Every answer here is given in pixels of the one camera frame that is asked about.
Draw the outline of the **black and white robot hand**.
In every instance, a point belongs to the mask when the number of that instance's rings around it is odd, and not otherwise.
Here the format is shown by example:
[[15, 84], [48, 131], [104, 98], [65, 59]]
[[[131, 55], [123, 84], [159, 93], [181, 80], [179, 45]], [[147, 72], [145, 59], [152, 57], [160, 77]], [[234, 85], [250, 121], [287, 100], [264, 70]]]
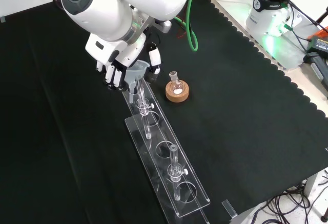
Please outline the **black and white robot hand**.
[[156, 80], [160, 73], [161, 57], [158, 46], [154, 43], [146, 43], [147, 36], [141, 36], [129, 45], [123, 40], [107, 42], [95, 34], [90, 34], [86, 44], [86, 51], [96, 60], [96, 70], [105, 75], [105, 84], [111, 90], [126, 90], [126, 71], [132, 67], [144, 46], [150, 58], [148, 70], [151, 77]]

